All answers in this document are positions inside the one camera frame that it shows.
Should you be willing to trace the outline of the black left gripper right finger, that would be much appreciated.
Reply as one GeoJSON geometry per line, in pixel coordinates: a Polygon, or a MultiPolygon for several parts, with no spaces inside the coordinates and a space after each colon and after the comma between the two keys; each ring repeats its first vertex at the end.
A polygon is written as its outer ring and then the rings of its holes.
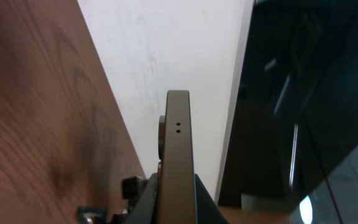
{"type": "Polygon", "coordinates": [[[198,224],[229,224],[195,174],[196,212],[198,224]]]}

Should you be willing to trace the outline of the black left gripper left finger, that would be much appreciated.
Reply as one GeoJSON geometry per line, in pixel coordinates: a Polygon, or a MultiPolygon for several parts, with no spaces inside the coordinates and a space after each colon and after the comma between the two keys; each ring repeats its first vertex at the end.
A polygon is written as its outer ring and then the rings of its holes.
{"type": "Polygon", "coordinates": [[[158,199],[158,174],[151,175],[143,194],[133,211],[127,216],[125,224],[154,224],[158,199]]]}

